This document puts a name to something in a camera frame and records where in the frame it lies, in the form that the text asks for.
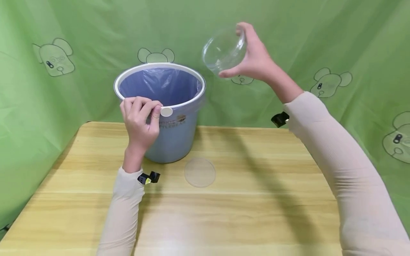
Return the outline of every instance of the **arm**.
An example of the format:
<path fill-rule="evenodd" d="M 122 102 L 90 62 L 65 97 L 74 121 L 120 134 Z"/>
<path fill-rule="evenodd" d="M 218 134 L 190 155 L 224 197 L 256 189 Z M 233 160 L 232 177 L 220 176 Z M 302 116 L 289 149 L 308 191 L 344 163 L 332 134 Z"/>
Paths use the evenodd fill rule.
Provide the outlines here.
<path fill-rule="evenodd" d="M 137 234 L 138 204 L 144 195 L 144 186 L 137 181 L 141 173 L 142 170 L 118 170 L 97 256 L 131 255 Z"/>
<path fill-rule="evenodd" d="M 344 255 L 405 254 L 410 245 L 386 187 L 353 137 L 313 94 L 285 104 L 289 129 L 322 170 L 339 206 Z"/>
<path fill-rule="evenodd" d="M 159 134 L 159 112 L 162 104 L 147 98 L 125 99 L 120 107 L 129 143 L 123 166 L 118 170 L 111 204 L 101 235 L 97 256 L 130 256 L 137 235 L 139 203 L 144 186 L 137 179 L 147 149 Z M 146 120 L 151 113 L 151 123 Z"/>
<path fill-rule="evenodd" d="M 305 144 L 338 202 L 343 254 L 410 255 L 407 233 L 366 154 L 318 98 L 304 92 L 272 61 L 253 27 L 239 25 L 248 43 L 245 58 L 219 75 L 262 80 L 285 104 L 289 129 Z"/>

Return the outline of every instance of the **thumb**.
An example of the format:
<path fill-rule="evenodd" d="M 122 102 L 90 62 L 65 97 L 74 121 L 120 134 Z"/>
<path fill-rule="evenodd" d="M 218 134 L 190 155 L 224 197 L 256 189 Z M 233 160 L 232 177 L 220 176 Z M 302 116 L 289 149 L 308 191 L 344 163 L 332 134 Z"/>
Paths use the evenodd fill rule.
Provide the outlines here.
<path fill-rule="evenodd" d="M 219 73 L 219 77 L 222 78 L 230 78 L 230 77 L 235 77 L 237 75 L 240 75 L 240 68 L 239 66 L 233 67 L 231 69 L 223 70 Z"/>
<path fill-rule="evenodd" d="M 161 106 L 155 106 L 154 110 L 151 114 L 151 123 L 150 123 L 150 130 L 158 130 L 159 131 L 159 115 L 161 113 Z"/>

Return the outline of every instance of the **black tag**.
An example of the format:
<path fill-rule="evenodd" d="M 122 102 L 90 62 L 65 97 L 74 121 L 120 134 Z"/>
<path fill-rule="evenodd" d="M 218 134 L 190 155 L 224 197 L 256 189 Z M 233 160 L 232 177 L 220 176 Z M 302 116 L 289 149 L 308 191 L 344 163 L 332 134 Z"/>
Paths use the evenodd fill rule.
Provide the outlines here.
<path fill-rule="evenodd" d="M 285 112 L 274 115 L 271 119 L 271 121 L 276 125 L 277 128 L 284 126 L 288 120 L 289 120 L 289 115 L 286 114 Z"/>

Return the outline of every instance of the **person's right hand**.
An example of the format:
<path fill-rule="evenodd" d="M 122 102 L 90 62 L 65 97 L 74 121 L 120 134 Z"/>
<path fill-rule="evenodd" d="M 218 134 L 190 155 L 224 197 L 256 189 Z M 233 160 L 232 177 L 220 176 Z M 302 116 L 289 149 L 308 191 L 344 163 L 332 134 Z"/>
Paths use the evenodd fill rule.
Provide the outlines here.
<path fill-rule="evenodd" d="M 125 98 L 120 105 L 128 132 L 128 146 L 125 150 L 123 169 L 128 173 L 141 169 L 145 152 L 159 134 L 159 115 L 162 104 L 144 97 Z"/>
<path fill-rule="evenodd" d="M 257 80 L 266 81 L 275 63 L 269 56 L 265 45 L 259 39 L 253 26 L 245 22 L 238 23 L 238 26 L 244 30 L 246 36 L 247 47 L 245 57 L 239 65 L 221 71 L 219 76 L 229 78 L 244 75 Z"/>

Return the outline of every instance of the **person's left hand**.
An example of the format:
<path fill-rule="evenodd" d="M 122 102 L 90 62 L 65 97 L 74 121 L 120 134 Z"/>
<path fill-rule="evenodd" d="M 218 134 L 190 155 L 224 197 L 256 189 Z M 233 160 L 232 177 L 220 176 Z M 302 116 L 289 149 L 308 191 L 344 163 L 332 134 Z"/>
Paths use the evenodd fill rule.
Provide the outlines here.
<path fill-rule="evenodd" d="M 159 134 L 159 115 L 162 104 L 144 97 L 126 98 L 120 104 L 125 127 L 128 132 L 128 147 L 125 150 L 123 169 L 137 172 L 148 148 Z"/>

